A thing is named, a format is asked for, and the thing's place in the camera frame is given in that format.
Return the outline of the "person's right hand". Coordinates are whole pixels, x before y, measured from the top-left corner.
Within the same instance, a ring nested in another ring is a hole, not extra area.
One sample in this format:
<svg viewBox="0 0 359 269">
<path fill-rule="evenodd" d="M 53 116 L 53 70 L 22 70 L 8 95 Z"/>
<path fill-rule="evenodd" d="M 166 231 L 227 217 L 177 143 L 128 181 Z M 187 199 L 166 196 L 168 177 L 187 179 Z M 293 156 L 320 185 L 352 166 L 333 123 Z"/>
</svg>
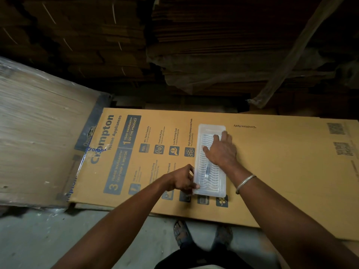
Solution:
<svg viewBox="0 0 359 269">
<path fill-rule="evenodd" d="M 237 160 L 237 149 L 232 143 L 232 136 L 228 133 L 228 144 L 223 144 L 218 135 L 213 135 L 213 143 L 209 149 L 215 149 L 217 154 L 217 163 L 214 165 L 220 167 L 224 172 L 233 169 L 239 164 Z"/>
</svg>

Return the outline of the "person's black trousers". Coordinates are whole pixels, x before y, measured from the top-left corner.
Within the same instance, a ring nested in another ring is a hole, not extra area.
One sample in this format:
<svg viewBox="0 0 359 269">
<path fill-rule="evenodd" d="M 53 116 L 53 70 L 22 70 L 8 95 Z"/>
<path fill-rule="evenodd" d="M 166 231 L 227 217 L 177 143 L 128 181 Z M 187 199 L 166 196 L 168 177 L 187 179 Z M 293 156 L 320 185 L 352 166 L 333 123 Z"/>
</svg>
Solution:
<svg viewBox="0 0 359 269">
<path fill-rule="evenodd" d="M 220 243 L 214 244 L 210 251 L 201 249 L 195 243 L 189 244 L 160 261 L 154 269 L 192 269 L 208 265 L 224 269 L 254 269 Z"/>
</svg>

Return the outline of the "person's left hand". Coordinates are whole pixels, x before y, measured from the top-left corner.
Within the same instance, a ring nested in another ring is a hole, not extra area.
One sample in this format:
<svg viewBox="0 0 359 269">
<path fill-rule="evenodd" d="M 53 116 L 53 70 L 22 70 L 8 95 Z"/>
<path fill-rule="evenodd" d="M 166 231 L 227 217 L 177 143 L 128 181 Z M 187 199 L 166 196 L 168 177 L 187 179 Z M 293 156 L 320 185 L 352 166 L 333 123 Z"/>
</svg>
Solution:
<svg viewBox="0 0 359 269">
<path fill-rule="evenodd" d="M 167 181 L 166 191 L 180 190 L 187 195 L 192 195 L 193 191 L 188 191 L 189 183 L 194 182 L 195 169 L 191 164 L 187 164 L 173 172 L 165 175 Z"/>
</svg>

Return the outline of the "person's left sandal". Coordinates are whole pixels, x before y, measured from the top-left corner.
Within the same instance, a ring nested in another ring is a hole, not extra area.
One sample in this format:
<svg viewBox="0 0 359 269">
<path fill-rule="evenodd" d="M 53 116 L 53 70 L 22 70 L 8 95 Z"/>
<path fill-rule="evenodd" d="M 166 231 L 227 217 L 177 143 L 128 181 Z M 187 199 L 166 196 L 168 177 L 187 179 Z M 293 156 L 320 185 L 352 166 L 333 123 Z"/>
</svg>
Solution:
<svg viewBox="0 0 359 269">
<path fill-rule="evenodd" d="M 192 244 L 194 244 L 194 240 L 191 236 L 190 230 L 183 220 L 178 220 L 174 224 L 173 233 L 177 245 L 180 249 L 186 248 Z"/>
</svg>

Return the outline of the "clear plastic tray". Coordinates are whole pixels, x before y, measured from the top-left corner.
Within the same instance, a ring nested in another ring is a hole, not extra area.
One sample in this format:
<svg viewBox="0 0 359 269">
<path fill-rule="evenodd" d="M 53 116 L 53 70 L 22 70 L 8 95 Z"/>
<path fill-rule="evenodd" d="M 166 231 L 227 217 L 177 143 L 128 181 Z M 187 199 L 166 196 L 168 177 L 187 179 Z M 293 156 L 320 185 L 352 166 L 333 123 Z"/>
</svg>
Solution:
<svg viewBox="0 0 359 269">
<path fill-rule="evenodd" d="M 206 157 L 203 147 L 211 148 L 214 135 L 221 139 L 225 126 L 200 124 L 197 135 L 197 147 L 195 152 L 194 183 L 200 186 L 194 190 L 194 194 L 206 195 L 216 198 L 226 197 L 226 175 Z"/>
</svg>

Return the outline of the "plastic-wrapped stack of cardboard sheets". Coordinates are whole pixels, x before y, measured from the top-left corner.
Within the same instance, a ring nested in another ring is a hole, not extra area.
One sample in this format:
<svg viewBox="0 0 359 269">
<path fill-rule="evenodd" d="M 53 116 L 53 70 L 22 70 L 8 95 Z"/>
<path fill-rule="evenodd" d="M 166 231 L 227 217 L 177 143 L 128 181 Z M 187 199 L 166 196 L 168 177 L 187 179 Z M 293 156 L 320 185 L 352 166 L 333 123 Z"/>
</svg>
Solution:
<svg viewBox="0 0 359 269">
<path fill-rule="evenodd" d="M 0 57 L 0 207 L 67 208 L 112 96 Z"/>
</svg>

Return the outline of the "stack of plastic-covered cardboard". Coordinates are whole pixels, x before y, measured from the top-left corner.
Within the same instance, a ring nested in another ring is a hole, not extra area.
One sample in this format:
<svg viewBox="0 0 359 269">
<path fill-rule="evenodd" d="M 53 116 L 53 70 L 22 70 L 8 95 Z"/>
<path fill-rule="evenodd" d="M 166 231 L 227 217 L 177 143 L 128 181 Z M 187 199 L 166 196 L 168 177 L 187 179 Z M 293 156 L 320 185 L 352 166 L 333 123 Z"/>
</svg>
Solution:
<svg viewBox="0 0 359 269">
<path fill-rule="evenodd" d="M 258 93 L 322 0 L 155 0 L 146 57 L 188 94 Z M 279 92 L 359 67 L 359 0 L 344 0 L 310 38 Z"/>
</svg>

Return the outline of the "hanging clear plastic strip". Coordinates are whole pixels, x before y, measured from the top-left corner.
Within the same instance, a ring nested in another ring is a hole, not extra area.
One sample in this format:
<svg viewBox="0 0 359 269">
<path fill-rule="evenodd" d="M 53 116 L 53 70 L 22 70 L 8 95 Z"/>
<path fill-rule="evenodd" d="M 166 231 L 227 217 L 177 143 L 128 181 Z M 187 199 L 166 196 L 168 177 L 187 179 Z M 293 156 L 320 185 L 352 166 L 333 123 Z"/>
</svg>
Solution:
<svg viewBox="0 0 359 269">
<path fill-rule="evenodd" d="M 259 94 L 255 98 L 247 100 L 248 104 L 260 109 L 266 106 L 290 72 L 292 72 L 317 29 L 343 2 L 344 0 L 322 0 L 319 3 L 281 65 L 275 70 Z"/>
</svg>

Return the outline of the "dark stack of strapped cardboard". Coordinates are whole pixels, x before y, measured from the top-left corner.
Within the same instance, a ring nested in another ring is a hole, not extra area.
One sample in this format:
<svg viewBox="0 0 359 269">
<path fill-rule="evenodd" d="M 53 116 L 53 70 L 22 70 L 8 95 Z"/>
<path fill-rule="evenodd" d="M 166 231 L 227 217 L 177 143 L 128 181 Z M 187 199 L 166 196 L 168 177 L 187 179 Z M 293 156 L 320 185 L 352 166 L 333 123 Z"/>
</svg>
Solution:
<svg viewBox="0 0 359 269">
<path fill-rule="evenodd" d="M 0 55 L 77 81 L 154 81 L 148 1 L 0 0 Z"/>
</svg>

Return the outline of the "person's right sandal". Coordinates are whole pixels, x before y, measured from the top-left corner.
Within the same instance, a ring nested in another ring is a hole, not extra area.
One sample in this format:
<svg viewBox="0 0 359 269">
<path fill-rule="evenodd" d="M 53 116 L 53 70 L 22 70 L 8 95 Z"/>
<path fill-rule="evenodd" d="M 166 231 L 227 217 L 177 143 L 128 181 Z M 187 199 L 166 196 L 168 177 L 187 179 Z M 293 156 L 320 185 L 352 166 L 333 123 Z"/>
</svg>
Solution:
<svg viewBox="0 0 359 269">
<path fill-rule="evenodd" d="M 217 226 L 216 229 L 216 234 L 212 248 L 221 246 L 228 249 L 231 245 L 232 240 L 233 240 L 232 228 L 227 225 L 219 225 Z"/>
</svg>

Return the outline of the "flat printed cardboard box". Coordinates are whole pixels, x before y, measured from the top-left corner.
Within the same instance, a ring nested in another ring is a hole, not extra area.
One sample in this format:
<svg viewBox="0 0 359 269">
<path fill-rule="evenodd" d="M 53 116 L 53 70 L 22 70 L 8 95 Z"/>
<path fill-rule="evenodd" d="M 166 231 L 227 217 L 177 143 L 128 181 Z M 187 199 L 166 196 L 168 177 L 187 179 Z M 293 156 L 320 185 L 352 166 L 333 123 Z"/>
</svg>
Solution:
<svg viewBox="0 0 359 269">
<path fill-rule="evenodd" d="M 213 135 L 242 164 L 334 236 L 359 241 L 359 122 L 258 114 L 105 108 L 69 202 L 116 207 L 187 164 Z"/>
</svg>

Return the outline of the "person's sandal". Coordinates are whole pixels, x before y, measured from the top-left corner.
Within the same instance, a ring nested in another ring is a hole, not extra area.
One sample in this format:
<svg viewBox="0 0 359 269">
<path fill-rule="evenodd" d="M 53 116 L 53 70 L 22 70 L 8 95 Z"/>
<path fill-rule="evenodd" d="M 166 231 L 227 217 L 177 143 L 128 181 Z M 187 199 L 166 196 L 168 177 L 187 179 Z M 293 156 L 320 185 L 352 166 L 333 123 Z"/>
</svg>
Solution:
<svg viewBox="0 0 359 269">
<path fill-rule="evenodd" d="M 191 236 L 190 230 L 183 220 L 178 220 L 174 224 L 173 233 L 177 245 L 180 249 L 186 248 L 192 244 L 194 244 L 194 240 Z"/>
<path fill-rule="evenodd" d="M 216 234 L 212 248 L 221 246 L 228 249 L 231 245 L 232 240 L 233 240 L 232 228 L 227 225 L 219 225 L 217 226 L 216 229 Z"/>
</svg>

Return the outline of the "person's left forearm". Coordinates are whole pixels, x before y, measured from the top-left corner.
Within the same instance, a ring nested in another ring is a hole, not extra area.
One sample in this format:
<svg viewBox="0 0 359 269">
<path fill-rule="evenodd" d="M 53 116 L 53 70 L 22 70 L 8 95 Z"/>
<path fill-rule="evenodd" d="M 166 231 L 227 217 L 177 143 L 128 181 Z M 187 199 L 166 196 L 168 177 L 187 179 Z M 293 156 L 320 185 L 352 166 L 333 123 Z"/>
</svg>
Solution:
<svg viewBox="0 0 359 269">
<path fill-rule="evenodd" d="M 120 204 L 92 227 L 51 269 L 112 269 L 172 182 L 173 175 L 165 174 Z"/>
</svg>

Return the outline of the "person's right forearm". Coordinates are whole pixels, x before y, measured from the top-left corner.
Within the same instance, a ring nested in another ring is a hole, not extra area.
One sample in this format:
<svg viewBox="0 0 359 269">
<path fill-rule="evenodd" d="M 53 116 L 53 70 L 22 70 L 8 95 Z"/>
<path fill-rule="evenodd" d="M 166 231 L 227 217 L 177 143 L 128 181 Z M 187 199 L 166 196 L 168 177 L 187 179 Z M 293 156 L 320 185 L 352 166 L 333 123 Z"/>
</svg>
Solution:
<svg viewBox="0 0 359 269">
<path fill-rule="evenodd" d="M 240 163 L 225 172 L 291 269 L 359 269 L 359 257 Z"/>
</svg>

